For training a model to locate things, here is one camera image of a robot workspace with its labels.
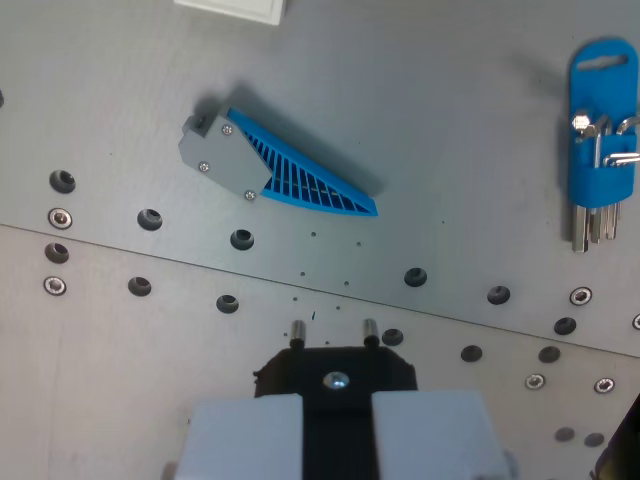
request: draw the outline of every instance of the metal surface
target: metal surface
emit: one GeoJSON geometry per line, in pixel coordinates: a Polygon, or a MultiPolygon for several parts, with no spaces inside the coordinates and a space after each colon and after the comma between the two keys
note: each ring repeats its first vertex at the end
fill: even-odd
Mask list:
{"type": "Polygon", "coordinates": [[[593,296],[593,293],[591,292],[591,289],[587,287],[579,287],[579,288],[576,288],[573,292],[571,292],[571,296],[569,297],[569,300],[574,305],[578,305],[578,306],[586,305],[591,301],[592,296],[593,296]]]}
{"type": "Polygon", "coordinates": [[[523,479],[586,478],[606,444],[583,439],[598,432],[609,441],[638,395],[636,358],[72,240],[69,261],[52,265],[42,250],[54,241],[0,227],[10,252],[0,268],[11,272],[0,276],[6,478],[171,478],[194,406],[252,397],[252,372],[287,347],[294,319],[306,319],[312,348],[361,345],[366,318],[402,330],[394,350],[416,367],[420,390],[478,390],[523,479]],[[61,297],[42,288],[54,269],[68,286],[61,297]],[[153,284],[147,297],[127,289],[138,275],[153,284]],[[239,299],[235,313],[218,311],[222,294],[239,299]],[[538,354],[550,344],[562,356],[545,364],[538,354]],[[484,351],[475,363],[460,358],[468,345],[484,351]],[[546,377],[543,389],[524,388],[531,372],[546,377]],[[615,390],[598,395],[594,382],[614,375],[615,390]],[[575,440],[558,444],[561,427],[575,440]]]}
{"type": "Polygon", "coordinates": [[[615,248],[571,252],[564,106],[586,41],[615,32],[640,46],[639,3],[586,0],[576,15],[551,0],[298,0],[272,29],[157,0],[8,2],[0,223],[52,233],[45,217],[61,206],[65,237],[551,339],[575,314],[563,341],[638,355],[640,196],[615,248]],[[185,167],[183,120],[226,101],[374,197],[380,216],[247,202],[248,187],[238,198],[185,167]],[[56,169],[72,193],[48,185],[56,169]],[[161,229],[139,227],[143,208],[161,229]],[[237,229],[250,250],[230,245],[237,229]],[[413,267],[422,287],[403,282],[413,267]],[[567,297],[587,281],[602,300],[575,313],[567,297]],[[487,302],[495,285],[509,302],[487,302]]]}
{"type": "Polygon", "coordinates": [[[330,390],[342,390],[349,385],[349,375],[343,372],[327,373],[322,383],[330,390]]]}
{"type": "Polygon", "coordinates": [[[538,373],[529,375],[524,381],[525,386],[529,390],[539,390],[544,387],[545,383],[546,379],[544,378],[544,375],[540,375],[538,373]]]}

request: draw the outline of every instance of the countersunk screw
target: countersunk screw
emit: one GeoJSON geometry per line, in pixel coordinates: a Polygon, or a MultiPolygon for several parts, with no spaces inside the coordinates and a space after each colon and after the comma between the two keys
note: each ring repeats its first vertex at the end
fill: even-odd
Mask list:
{"type": "Polygon", "coordinates": [[[44,279],[44,289],[50,295],[54,297],[59,297],[67,291],[67,284],[64,283],[64,280],[58,277],[47,277],[44,279]]]}
{"type": "Polygon", "coordinates": [[[574,305],[580,306],[585,305],[591,301],[593,293],[590,288],[587,287],[579,287],[576,288],[573,292],[571,292],[571,296],[569,297],[569,301],[574,305]]]}
{"type": "Polygon", "coordinates": [[[529,390],[538,390],[544,387],[545,379],[542,375],[534,373],[533,375],[529,375],[527,377],[527,379],[524,381],[524,384],[529,390]]]}
{"type": "Polygon", "coordinates": [[[59,230],[66,230],[72,223],[71,214],[64,208],[52,208],[49,211],[48,217],[51,226],[59,230]]]}
{"type": "Polygon", "coordinates": [[[601,378],[593,386],[593,389],[598,393],[609,393],[616,386],[616,383],[611,378],[601,378]]]}

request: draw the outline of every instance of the bolt head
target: bolt head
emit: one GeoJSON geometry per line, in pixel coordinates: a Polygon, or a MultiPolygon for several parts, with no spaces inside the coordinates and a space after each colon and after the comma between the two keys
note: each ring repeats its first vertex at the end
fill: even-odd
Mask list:
{"type": "Polygon", "coordinates": [[[47,277],[44,279],[44,289],[48,294],[59,297],[67,291],[67,284],[58,277],[47,277]]]}
{"type": "Polygon", "coordinates": [[[591,119],[585,111],[578,110],[571,119],[571,126],[579,133],[584,132],[591,124],[591,119]]]}
{"type": "Polygon", "coordinates": [[[611,378],[601,378],[593,386],[597,393],[609,393],[615,387],[616,383],[611,378]]]}
{"type": "Polygon", "coordinates": [[[529,390],[538,390],[544,387],[546,380],[544,376],[534,373],[533,375],[529,375],[525,380],[524,384],[529,390]]]}
{"type": "Polygon", "coordinates": [[[330,390],[341,390],[349,385],[349,376],[342,372],[327,373],[322,383],[330,390]]]}

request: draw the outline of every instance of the screw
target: screw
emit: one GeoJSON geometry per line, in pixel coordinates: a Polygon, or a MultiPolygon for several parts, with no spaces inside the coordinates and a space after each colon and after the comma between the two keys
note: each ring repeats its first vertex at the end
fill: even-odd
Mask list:
{"type": "Polygon", "coordinates": [[[524,384],[529,390],[538,390],[544,387],[545,379],[542,375],[534,373],[527,377],[527,379],[524,381],[524,384]]]}
{"type": "Polygon", "coordinates": [[[591,119],[586,110],[578,110],[571,119],[571,126],[578,133],[582,134],[591,124],[591,119]]]}
{"type": "Polygon", "coordinates": [[[330,390],[340,390],[349,385],[349,376],[342,372],[327,373],[322,379],[322,383],[330,390]]]}
{"type": "Polygon", "coordinates": [[[49,223],[59,230],[66,230],[72,223],[71,214],[63,208],[53,208],[49,211],[49,223]]]}
{"type": "Polygon", "coordinates": [[[586,305],[591,301],[592,296],[593,294],[590,288],[579,287],[579,288],[576,288],[573,292],[571,292],[569,301],[577,306],[586,305]]]}
{"type": "Polygon", "coordinates": [[[616,383],[611,378],[601,378],[593,386],[593,389],[597,393],[609,393],[616,386],[616,383]]]}
{"type": "Polygon", "coordinates": [[[50,295],[59,297],[67,291],[67,284],[64,283],[64,280],[62,280],[61,278],[47,277],[44,279],[44,289],[50,295]]]}

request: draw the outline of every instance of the metal pin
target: metal pin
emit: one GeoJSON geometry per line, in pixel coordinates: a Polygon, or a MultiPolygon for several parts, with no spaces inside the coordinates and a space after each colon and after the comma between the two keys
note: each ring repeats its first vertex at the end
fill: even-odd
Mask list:
{"type": "Polygon", "coordinates": [[[626,120],[623,120],[620,125],[618,125],[616,134],[624,135],[627,130],[629,130],[631,127],[635,127],[636,125],[640,125],[640,117],[627,118],[626,120]]]}
{"type": "MultiPolygon", "coordinates": [[[[602,155],[602,136],[603,133],[611,133],[613,127],[611,125],[611,119],[607,115],[602,115],[600,119],[594,125],[596,132],[596,139],[593,148],[593,168],[600,168],[600,157],[602,155]]],[[[591,241],[593,243],[600,243],[600,239],[605,237],[606,221],[604,217],[604,208],[592,209],[593,215],[593,228],[591,231],[591,241]]]]}
{"type": "Polygon", "coordinates": [[[573,206],[572,248],[576,253],[589,249],[589,211],[580,205],[573,206]]]}
{"type": "MultiPolygon", "coordinates": [[[[582,141],[583,137],[592,136],[594,126],[591,124],[588,112],[578,110],[571,119],[573,129],[580,135],[576,142],[582,141]]],[[[589,212],[581,205],[573,206],[573,231],[572,248],[576,253],[585,253],[589,249],[589,212]]]]}
{"type": "Polygon", "coordinates": [[[291,348],[304,348],[304,342],[307,338],[307,326],[303,320],[295,320],[291,324],[291,348]]]}
{"type": "Polygon", "coordinates": [[[377,347],[380,345],[378,325],[372,318],[367,318],[364,321],[364,345],[365,347],[377,347]]]}

